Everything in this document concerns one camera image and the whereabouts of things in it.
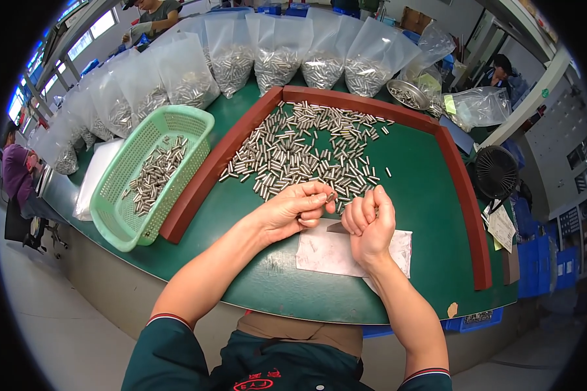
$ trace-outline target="orange sticker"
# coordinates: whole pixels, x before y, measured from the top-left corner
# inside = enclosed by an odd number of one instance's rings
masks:
[[[448,318],[453,318],[459,309],[459,305],[457,303],[452,303],[450,304],[450,307],[448,307]]]

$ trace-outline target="small fan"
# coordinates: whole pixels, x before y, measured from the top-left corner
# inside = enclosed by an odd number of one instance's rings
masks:
[[[491,213],[511,195],[519,181],[518,164],[513,155],[501,146],[492,145],[479,150],[468,172],[480,198],[499,202]]]

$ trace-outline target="perforated basket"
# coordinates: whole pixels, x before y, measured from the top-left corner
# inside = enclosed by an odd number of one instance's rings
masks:
[[[210,152],[208,134],[215,119],[210,113],[188,106],[163,106],[153,111],[127,138],[104,172],[89,204],[100,234],[122,252],[136,245],[148,246],[159,235],[159,228],[172,206]],[[133,197],[121,199],[128,183],[136,178],[143,162],[157,146],[171,149],[163,138],[178,135],[188,139],[187,153],[165,185],[150,212],[137,217]]]

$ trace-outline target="green workbench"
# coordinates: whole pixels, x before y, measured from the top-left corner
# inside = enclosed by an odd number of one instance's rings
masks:
[[[297,75],[294,85],[305,85]],[[335,88],[347,91],[341,82]],[[383,89],[376,97],[389,101]],[[258,99],[256,81],[233,98],[220,96],[207,111],[215,117],[210,134],[215,146]],[[396,229],[413,231],[411,283],[430,302],[440,319],[448,307],[458,304],[457,316],[511,304],[517,300],[517,283],[504,286],[501,251],[494,251],[487,236],[493,286],[474,291],[470,246],[454,184],[439,146],[432,135],[394,124],[390,135],[366,147],[396,209]],[[326,140],[319,140],[327,145]],[[80,169],[71,176],[56,173],[49,178],[46,201],[86,237],[135,267],[169,280],[186,262],[220,238],[235,222],[262,203],[252,192],[253,181],[234,179],[217,183],[195,215],[178,245],[158,237],[151,246],[137,246],[121,253],[96,230],[93,222],[72,217],[79,186],[93,152],[79,155]],[[384,173],[389,167],[392,178]],[[509,202],[507,212],[513,218]],[[297,270],[298,235],[266,248],[250,262],[229,287],[222,301],[246,309],[324,322],[387,324],[379,298],[360,278]]]

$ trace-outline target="white paper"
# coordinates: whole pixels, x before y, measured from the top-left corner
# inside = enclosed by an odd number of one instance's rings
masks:
[[[513,236],[515,236],[515,226],[513,226],[513,222],[509,218],[504,206],[499,207],[494,213],[489,215],[487,232],[491,233],[509,254],[511,253]]]
[[[368,274],[352,258],[350,235],[326,231],[328,226],[335,223],[339,223],[339,220],[321,218],[317,228],[305,230],[300,234],[298,251],[295,255],[296,268],[363,277],[370,285]],[[407,278],[411,277],[412,234],[411,231],[396,230],[389,245],[389,253]]]

